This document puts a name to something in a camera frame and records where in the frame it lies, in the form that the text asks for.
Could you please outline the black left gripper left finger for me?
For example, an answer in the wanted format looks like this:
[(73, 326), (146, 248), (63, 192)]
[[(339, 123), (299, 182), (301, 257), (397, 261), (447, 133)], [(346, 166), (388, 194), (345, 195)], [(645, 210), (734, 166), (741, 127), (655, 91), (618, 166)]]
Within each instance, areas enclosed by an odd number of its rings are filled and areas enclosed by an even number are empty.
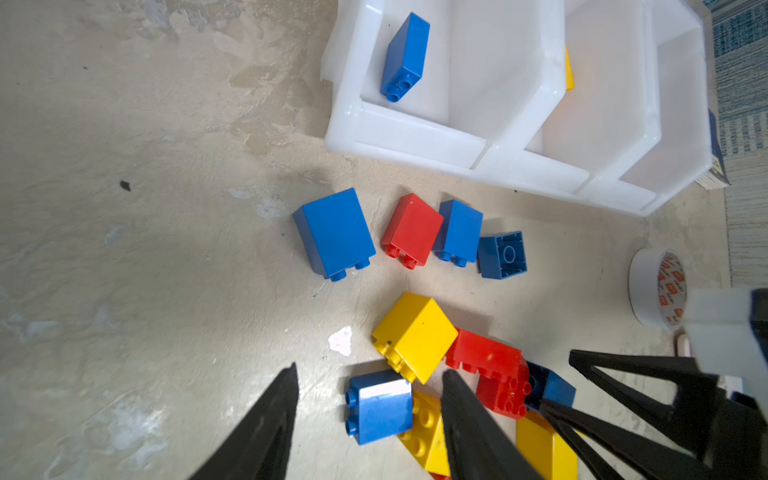
[(193, 479), (286, 477), (299, 400), (297, 366), (280, 371)]

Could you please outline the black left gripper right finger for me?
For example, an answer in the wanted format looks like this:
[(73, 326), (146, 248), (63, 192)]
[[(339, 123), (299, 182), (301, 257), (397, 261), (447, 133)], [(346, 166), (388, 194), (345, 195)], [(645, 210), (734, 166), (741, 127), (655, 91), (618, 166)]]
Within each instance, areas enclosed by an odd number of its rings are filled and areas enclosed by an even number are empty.
[(443, 416), (450, 476), (462, 479), (539, 479), (458, 372), (442, 374)]

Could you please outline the long red brick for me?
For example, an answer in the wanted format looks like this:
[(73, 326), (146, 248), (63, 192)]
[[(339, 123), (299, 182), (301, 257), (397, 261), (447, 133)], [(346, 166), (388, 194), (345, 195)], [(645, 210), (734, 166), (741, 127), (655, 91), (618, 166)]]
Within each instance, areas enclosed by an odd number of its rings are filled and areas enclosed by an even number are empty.
[(458, 329), (445, 363), (450, 368), (513, 386), (528, 382), (527, 363), (521, 350), (464, 329)]

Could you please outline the yellow brick pile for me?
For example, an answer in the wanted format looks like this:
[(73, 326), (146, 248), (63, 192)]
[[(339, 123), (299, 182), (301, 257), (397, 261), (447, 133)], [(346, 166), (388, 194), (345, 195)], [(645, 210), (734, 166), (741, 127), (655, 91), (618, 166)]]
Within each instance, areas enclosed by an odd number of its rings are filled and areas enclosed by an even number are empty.
[(404, 293), (373, 330), (375, 349), (408, 382), (426, 384), (458, 337), (437, 302)]

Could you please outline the blue tall brick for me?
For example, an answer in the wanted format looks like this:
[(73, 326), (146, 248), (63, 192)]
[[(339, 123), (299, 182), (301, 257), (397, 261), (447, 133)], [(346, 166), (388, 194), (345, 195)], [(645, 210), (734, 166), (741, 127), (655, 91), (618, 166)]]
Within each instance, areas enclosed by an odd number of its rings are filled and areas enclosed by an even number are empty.
[(356, 190), (334, 193), (293, 213), (312, 270), (337, 282), (346, 270), (364, 269), (376, 249)]

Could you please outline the small blue brick bottom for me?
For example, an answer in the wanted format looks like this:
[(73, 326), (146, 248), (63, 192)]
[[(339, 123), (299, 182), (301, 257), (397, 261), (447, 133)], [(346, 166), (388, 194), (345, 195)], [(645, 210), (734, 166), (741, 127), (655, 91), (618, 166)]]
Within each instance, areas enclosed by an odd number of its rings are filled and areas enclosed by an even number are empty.
[(411, 12), (387, 49), (380, 93), (390, 103), (400, 101), (422, 78), (430, 24)]

